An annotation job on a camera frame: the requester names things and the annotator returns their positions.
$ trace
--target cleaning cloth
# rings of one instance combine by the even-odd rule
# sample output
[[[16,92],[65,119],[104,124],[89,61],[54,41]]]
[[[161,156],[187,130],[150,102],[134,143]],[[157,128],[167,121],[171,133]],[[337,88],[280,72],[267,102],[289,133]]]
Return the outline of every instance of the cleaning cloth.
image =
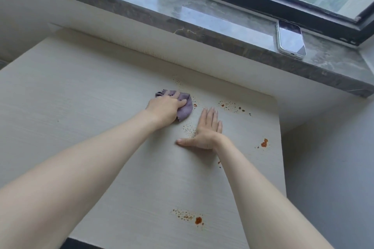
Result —
[[[162,90],[162,92],[157,92],[156,97],[163,96],[165,95],[166,92],[167,90]],[[173,96],[175,93],[176,91],[170,91],[169,96]],[[178,100],[180,101],[187,100],[187,103],[184,106],[178,108],[176,112],[176,117],[178,118],[178,120],[183,121],[191,114],[193,110],[191,95],[187,93],[181,93],[178,97]]]

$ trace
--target person's left arm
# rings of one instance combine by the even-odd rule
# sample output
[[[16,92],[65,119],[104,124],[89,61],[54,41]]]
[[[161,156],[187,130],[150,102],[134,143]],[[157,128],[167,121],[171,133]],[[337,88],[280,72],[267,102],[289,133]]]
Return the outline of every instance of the person's left arm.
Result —
[[[37,165],[0,190],[0,248],[59,248],[155,130],[186,100],[159,96],[145,110]]]

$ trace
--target window frame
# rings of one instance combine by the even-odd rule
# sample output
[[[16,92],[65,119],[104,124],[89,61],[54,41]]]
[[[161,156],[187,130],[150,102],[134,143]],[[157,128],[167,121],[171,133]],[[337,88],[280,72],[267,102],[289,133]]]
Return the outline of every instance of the window frame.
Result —
[[[301,0],[222,0],[324,36],[358,46],[374,34],[374,2],[356,20]]]

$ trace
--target window sill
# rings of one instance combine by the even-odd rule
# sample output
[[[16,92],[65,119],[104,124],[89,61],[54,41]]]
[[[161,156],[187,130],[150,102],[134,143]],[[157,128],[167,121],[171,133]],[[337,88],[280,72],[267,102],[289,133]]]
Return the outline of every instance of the window sill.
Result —
[[[303,60],[278,52],[275,22],[212,0],[77,0],[271,67],[368,97],[374,75],[356,49],[304,33]]]

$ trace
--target phone screen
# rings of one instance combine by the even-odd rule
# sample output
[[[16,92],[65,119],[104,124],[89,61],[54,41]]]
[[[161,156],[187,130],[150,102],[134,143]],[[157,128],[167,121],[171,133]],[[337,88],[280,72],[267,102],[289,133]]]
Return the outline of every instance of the phone screen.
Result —
[[[305,56],[306,50],[300,28],[281,20],[278,24],[280,46],[288,51]]]

